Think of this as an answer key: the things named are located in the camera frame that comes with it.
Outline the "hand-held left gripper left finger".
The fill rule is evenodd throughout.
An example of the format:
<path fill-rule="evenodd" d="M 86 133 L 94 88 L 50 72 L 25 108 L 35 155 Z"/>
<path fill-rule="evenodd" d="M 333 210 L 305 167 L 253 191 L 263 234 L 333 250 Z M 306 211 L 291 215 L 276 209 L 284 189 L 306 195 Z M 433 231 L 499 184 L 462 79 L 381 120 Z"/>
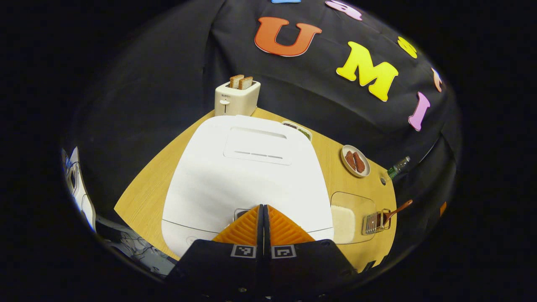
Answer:
<path fill-rule="evenodd" d="M 195 240 L 166 284 L 191 302 L 257 302 L 263 211 L 263 205 L 247 211 L 216 240 Z"/>

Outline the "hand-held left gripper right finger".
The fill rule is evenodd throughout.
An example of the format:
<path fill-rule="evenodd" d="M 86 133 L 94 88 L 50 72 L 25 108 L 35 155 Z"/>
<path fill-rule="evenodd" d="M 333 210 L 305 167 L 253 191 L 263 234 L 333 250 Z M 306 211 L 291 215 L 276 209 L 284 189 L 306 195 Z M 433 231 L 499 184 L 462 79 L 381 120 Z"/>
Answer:
<path fill-rule="evenodd" d="M 330 239 L 284 239 L 281 225 L 304 231 L 276 209 L 263 206 L 263 296 L 272 301 L 326 301 L 357 277 L 357 270 Z"/>

